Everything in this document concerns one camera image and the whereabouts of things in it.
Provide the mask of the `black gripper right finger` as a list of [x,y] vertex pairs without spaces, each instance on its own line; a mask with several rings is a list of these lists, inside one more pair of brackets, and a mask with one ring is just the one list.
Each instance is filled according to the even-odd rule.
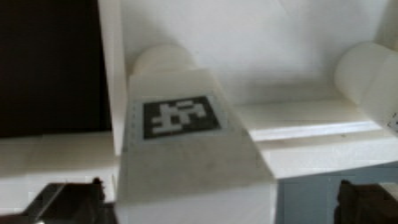
[[340,181],[335,224],[398,224],[398,183]]

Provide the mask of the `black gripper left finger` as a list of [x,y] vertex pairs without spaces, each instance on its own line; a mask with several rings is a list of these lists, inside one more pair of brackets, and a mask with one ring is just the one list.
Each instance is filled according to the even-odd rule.
[[24,210],[0,215],[0,224],[113,224],[113,204],[104,202],[101,179],[49,183]]

